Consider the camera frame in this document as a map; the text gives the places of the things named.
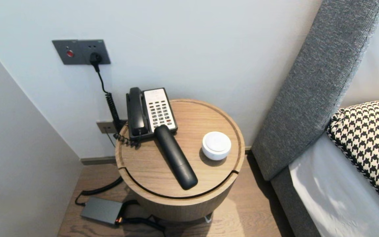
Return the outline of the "white bed sheet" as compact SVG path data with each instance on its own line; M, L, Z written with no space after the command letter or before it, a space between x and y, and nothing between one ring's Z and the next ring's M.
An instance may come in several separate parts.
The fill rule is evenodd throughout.
M379 237L379 195L326 133L289 165L321 237Z

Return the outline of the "black telephone base white keypad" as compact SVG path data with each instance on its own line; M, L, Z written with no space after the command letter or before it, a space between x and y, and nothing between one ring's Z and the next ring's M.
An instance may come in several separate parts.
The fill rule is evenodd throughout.
M148 121L149 130L146 134L134 137L131 134L131 126L129 125L129 97L126 94L127 114L128 114L128 136L132 141L141 141L142 139L151 138L154 136L154 130L158 126L166 125L172 133L178 130L178 125L170 105L165 88L157 88L153 90L145 90L143 96L146 102L146 118Z

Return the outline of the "grey fabric headboard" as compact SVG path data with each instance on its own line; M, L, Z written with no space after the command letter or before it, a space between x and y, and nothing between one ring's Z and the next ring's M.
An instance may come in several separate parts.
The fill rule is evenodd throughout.
M324 133L379 24L379 0L322 0L252 145L265 180Z

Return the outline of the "black power plug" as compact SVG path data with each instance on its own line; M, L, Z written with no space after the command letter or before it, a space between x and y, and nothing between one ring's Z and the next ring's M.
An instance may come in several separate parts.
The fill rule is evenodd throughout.
M89 63L93 66L93 68L95 69L95 71L97 73L100 72L100 68L99 68L99 65L101 64L102 62L102 57L99 53L97 52L92 52L89 56Z

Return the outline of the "long black rounded device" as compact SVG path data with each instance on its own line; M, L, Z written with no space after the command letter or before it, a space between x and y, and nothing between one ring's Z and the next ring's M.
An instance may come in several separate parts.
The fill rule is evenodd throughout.
M154 134L181 188L189 190L196 186L198 178L170 129L161 125Z

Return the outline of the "beige low wall plate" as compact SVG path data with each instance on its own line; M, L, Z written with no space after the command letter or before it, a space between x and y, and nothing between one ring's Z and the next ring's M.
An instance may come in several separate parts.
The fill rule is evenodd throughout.
M96 125L98 126L101 133L106 133L106 134L118 133L117 128L114 124L114 121L105 121L105 120L97 121Z

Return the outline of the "white round puck device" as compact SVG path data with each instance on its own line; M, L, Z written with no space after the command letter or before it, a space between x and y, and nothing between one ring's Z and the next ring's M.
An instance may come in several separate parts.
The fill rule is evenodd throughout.
M225 159L232 148L230 138L218 131L212 131L204 135L202 139L203 154L213 161Z

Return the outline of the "grey fabric bed base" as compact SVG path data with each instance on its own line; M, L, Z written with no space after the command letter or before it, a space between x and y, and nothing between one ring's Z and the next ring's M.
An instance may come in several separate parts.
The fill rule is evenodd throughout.
M289 167L280 171L272 180L282 209L295 237L321 237L316 225L294 188Z

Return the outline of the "round wooden bedside table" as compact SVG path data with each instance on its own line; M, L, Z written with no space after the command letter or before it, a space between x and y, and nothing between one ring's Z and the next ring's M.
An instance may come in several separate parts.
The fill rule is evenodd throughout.
M194 198L211 192L232 171L241 170L245 157L241 131L230 116L209 103L175 99L170 104L178 125L174 137L198 178L197 185L189 190L181 188L155 138L144 139L140 147L117 141L117 167L126 168L140 187L160 197ZM232 143L229 155L221 161L210 160L202 152L202 139L212 131L226 134Z

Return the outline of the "dark grey wall socket panel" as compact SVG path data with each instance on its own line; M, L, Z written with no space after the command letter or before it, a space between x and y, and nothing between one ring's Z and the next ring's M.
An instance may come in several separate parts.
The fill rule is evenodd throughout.
M54 39L52 44L64 65L90 65L92 53L101 56L101 65L111 64L103 39Z

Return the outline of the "black white houndstooth pillow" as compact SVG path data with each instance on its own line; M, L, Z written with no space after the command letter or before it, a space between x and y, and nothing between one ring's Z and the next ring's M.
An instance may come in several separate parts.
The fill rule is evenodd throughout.
M339 109L326 132L379 195L379 100Z

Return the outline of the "black telephone handset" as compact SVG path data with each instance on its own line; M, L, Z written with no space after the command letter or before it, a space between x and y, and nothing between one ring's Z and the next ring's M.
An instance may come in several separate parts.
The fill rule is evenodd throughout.
M138 88L134 87L130 89L128 94L129 97L129 112L131 126L131 134L134 137L146 134L149 130L148 121L146 118L146 102L143 96L143 92Z

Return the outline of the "grey power adapter box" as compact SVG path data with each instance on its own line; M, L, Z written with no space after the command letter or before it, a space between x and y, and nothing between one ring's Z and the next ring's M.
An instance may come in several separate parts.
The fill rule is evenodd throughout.
M80 217L107 225L116 225L123 203L105 198L90 197Z

